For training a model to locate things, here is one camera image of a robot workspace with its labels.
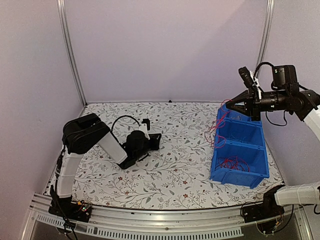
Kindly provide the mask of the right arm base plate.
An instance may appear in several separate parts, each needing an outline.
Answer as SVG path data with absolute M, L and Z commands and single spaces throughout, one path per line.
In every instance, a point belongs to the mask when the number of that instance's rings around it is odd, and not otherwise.
M 260 221 L 280 216 L 285 213 L 282 206 L 264 207 L 263 204 L 244 205 L 240 209 L 240 215 L 245 223 Z

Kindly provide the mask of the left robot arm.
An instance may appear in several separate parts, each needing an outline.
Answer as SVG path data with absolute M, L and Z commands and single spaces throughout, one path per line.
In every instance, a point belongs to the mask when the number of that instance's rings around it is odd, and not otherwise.
M 63 216 L 74 213 L 72 187 L 78 166 L 84 154 L 99 145 L 123 170 L 145 159 L 150 151 L 160 148 L 160 133 L 149 133 L 150 120 L 144 118 L 138 129 L 132 131 L 124 143 L 120 143 L 95 113 L 67 122 L 63 127 L 62 149 L 55 167 L 55 183 L 50 187 L 53 206 Z

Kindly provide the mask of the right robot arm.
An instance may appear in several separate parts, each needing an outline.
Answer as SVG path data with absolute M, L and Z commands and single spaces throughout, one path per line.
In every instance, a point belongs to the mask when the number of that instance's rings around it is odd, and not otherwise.
M 271 67 L 271 91 L 263 91 L 257 79 L 257 73 L 264 65 Z M 320 136 L 320 95 L 299 84 L 294 65 L 261 62 L 254 72 L 242 67 L 238 73 L 246 90 L 227 101 L 227 109 L 250 117 L 252 121 L 260 121 L 262 112 L 283 111 L 296 115 L 316 137 Z M 258 208 L 262 218 L 269 218 L 278 206 L 319 205 L 320 183 L 279 185 L 266 192 L 263 201 Z

